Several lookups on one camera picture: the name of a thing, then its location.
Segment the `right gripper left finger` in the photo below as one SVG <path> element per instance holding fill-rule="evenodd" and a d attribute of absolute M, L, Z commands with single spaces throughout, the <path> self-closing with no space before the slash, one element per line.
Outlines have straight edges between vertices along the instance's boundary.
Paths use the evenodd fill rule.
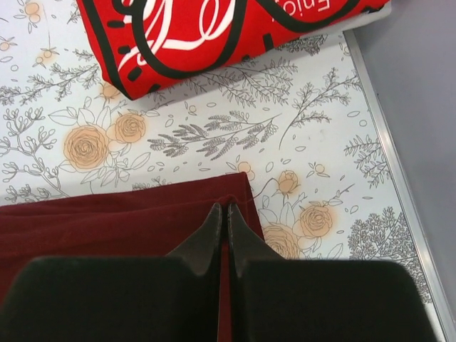
<path fill-rule="evenodd" d="M 216 341 L 222 207 L 165 256 L 40 257 L 1 308 L 3 341 Z"/>

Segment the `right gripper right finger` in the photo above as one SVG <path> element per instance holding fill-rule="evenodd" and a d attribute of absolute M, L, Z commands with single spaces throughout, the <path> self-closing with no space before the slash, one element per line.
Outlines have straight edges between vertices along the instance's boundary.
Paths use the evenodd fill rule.
<path fill-rule="evenodd" d="M 227 212 L 233 341 L 434 341 L 412 277 L 390 261 L 285 259 Z"/>

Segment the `dark red t shirt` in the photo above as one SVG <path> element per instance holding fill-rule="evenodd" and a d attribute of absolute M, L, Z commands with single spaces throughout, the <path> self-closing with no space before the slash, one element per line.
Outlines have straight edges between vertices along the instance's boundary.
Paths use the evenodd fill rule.
<path fill-rule="evenodd" d="M 215 204 L 223 213 L 216 341 L 229 341 L 229 206 L 238 206 L 247 225 L 263 237 L 251 187 L 243 174 L 2 207 L 1 304 L 16 277 L 34 259 L 163 257 L 203 224 Z"/>

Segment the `floral table mat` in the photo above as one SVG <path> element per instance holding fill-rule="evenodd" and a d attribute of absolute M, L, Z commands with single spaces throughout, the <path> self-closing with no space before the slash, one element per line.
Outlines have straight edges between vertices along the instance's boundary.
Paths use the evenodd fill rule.
<path fill-rule="evenodd" d="M 76 2 L 3 1 L 1 203 L 243 172 L 277 252 L 395 261 L 430 318 L 430 290 L 343 33 L 131 101 L 102 80 Z"/>

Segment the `folded red coca-cola t shirt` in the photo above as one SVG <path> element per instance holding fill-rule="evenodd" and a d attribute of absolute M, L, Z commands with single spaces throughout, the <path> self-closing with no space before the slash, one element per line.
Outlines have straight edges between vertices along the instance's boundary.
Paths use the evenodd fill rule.
<path fill-rule="evenodd" d="M 340 23 L 388 1 L 79 1 L 103 79 L 131 100 Z"/>

